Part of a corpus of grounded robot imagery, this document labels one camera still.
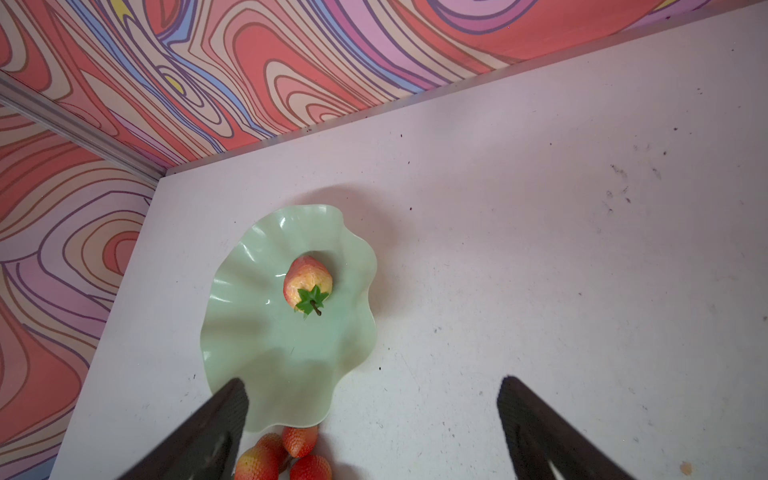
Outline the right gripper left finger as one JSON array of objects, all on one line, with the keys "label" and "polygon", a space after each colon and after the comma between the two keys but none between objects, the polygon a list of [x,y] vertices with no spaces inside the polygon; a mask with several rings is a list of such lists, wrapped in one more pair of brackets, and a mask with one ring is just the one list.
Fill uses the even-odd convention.
[{"label": "right gripper left finger", "polygon": [[232,479],[248,407],[243,381],[228,381],[121,477]]}]

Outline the red fake grape bunch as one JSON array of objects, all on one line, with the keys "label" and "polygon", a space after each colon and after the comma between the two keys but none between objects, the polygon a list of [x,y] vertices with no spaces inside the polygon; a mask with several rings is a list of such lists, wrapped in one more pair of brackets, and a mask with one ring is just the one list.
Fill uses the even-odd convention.
[{"label": "red fake grape bunch", "polygon": [[285,427],[281,434],[265,434],[237,460],[233,479],[278,479],[288,472],[291,480],[330,480],[330,462],[313,453],[318,440],[318,426]]}]

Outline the red fake strawberry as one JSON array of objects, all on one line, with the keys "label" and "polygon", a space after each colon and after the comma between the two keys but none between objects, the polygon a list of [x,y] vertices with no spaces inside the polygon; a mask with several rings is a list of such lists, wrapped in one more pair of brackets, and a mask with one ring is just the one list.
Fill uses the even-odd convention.
[{"label": "red fake strawberry", "polygon": [[329,270],[310,255],[298,257],[284,277],[283,295],[288,305],[305,317],[323,314],[324,302],[333,291]]}]

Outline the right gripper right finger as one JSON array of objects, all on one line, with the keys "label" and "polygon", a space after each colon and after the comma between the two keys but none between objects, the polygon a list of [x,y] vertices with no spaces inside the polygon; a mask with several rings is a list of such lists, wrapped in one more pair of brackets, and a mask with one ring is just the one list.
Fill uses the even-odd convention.
[{"label": "right gripper right finger", "polygon": [[632,478],[519,378],[502,380],[496,404],[518,479]]}]

